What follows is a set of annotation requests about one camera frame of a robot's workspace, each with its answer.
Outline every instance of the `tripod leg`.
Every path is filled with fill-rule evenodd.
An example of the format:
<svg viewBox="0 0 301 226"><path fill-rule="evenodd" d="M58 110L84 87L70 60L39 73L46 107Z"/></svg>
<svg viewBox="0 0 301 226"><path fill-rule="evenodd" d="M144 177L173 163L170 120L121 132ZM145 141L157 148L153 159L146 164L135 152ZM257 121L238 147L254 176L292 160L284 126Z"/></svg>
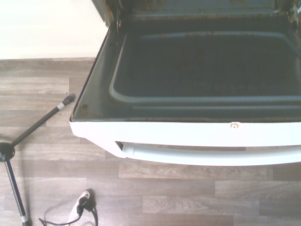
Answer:
<svg viewBox="0 0 301 226"><path fill-rule="evenodd" d="M33 124L28 130L26 130L23 134L21 134L17 139L11 142L11 145L14 147L19 144L22 140L27 138L33 131L35 131L38 127L40 127L44 122L50 119L53 115L55 115L58 111L60 111L63 107L70 104L75 99L75 95L71 94L66 97L62 103L60 103L57 107L52 109L48 114L46 114L43 118Z"/></svg>
<svg viewBox="0 0 301 226"><path fill-rule="evenodd" d="M26 217L26 213L25 213L25 210L24 210L22 199L21 199L19 189L18 189L18 186L17 186L17 183L16 183L13 168L11 167L11 164L10 164L9 160L5 161L5 166L6 166L6 170L8 172L8 177L9 177L9 180L10 180L10 184L11 184L11 187L13 189L14 196L15 196L15 199L16 199L16 202L17 202L17 206L18 206L18 209L19 209L19 212L20 212L22 225L23 226L29 226L29 222L28 222L28 219Z"/></svg>

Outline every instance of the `black cable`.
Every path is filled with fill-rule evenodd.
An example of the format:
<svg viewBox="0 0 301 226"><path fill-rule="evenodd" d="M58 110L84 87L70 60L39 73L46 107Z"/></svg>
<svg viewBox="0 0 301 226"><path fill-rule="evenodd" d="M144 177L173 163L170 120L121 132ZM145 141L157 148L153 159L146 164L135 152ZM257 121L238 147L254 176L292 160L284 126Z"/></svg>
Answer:
<svg viewBox="0 0 301 226"><path fill-rule="evenodd" d="M40 220L40 222L43 224L43 226L47 226L46 224L57 225L57 226L63 226L63 225L70 225L70 224L73 224L73 223L75 223L76 221L78 221L80 218L81 218L81 215L80 215L79 218L77 218L76 220L71 221L71 222L68 222L68 223L64 223L64 224L56 224L56 223L53 223L53 222L50 222L50 221L42 220L41 218L39 218L39 220Z"/></svg>
<svg viewBox="0 0 301 226"><path fill-rule="evenodd" d="M93 216L94 216L94 220L95 220L95 226L98 226L98 216L97 214L94 212L94 210L91 210Z"/></svg>

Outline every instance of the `screw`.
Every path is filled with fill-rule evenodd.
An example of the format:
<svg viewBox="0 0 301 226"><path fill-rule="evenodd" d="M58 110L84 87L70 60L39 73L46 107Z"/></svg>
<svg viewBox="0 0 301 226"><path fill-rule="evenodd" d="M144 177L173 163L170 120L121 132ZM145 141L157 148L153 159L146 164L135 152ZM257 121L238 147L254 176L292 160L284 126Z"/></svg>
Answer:
<svg viewBox="0 0 301 226"><path fill-rule="evenodd" d="M237 123L232 123L231 124L231 129L237 129L238 128L238 124Z"/></svg>

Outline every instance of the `electrical cord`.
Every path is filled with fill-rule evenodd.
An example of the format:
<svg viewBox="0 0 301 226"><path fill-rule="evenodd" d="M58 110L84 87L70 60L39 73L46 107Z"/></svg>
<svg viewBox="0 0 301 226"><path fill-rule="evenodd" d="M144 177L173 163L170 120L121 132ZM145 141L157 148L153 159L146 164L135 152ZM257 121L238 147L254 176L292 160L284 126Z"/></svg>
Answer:
<svg viewBox="0 0 301 226"><path fill-rule="evenodd" d="M79 218L77 218L74 221L68 222L68 223L63 223L63 224L56 224L50 221L46 221L46 220L42 220L41 218L39 218L40 222L43 224L43 226L47 226L46 224L51 224L51 225L57 225L57 226L63 226L63 225L70 225L73 224L75 222L77 222L79 219L81 218L81 215L79 216Z"/></svg>
<svg viewBox="0 0 301 226"><path fill-rule="evenodd" d="M94 210L91 210L93 216L94 216L94 220L95 220L95 226L98 226L98 216L97 214L94 212Z"/></svg>
<svg viewBox="0 0 301 226"><path fill-rule="evenodd" d="M78 204L76 209L77 209L77 214L79 215L79 218L77 218L74 221L68 222L68 223L57 224L57 223L53 223L53 222L50 222L50 221L42 220L41 218L39 218L39 220L43 224L43 226L47 226L47 224L52 224L52 225L56 225L56 226L70 225L70 224L73 224L73 223L77 222L81 218L81 215L84 212L84 209L86 209L89 212L92 212L94 220L95 220L95 226L98 226L98 216L97 216L97 212L96 212L96 207L91 206L89 204L89 198L87 198L85 196L80 198L79 204Z"/></svg>

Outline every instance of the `white oven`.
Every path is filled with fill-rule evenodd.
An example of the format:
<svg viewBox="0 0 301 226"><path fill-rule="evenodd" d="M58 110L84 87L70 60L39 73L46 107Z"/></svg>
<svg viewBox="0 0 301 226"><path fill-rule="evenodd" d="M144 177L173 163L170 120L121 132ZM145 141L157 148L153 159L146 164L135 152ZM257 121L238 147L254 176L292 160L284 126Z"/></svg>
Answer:
<svg viewBox="0 0 301 226"><path fill-rule="evenodd" d="M95 0L110 28L74 135L146 161L301 161L301 39L281 2Z"/></svg>

